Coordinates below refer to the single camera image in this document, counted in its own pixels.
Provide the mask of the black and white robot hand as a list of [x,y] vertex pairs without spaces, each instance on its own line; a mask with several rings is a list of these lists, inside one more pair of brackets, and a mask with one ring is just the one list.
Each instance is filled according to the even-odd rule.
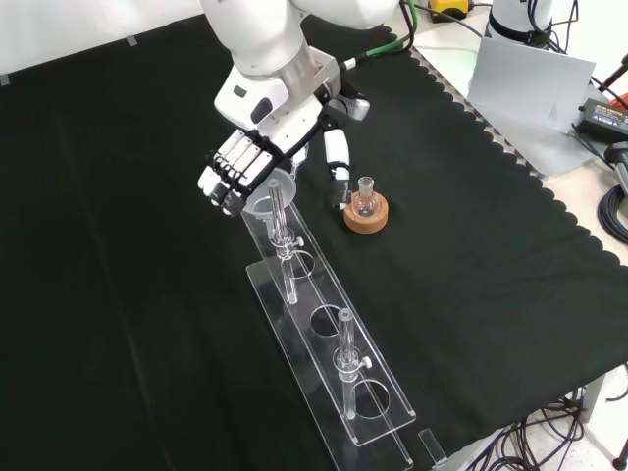
[[350,202],[350,160],[346,135],[327,113],[334,98],[322,83],[304,100],[294,100],[281,79],[251,80],[232,69],[215,107],[236,130],[208,156],[198,187],[212,205],[230,217],[237,216],[283,161],[297,167],[307,158],[306,147],[320,132],[333,204],[344,209]]

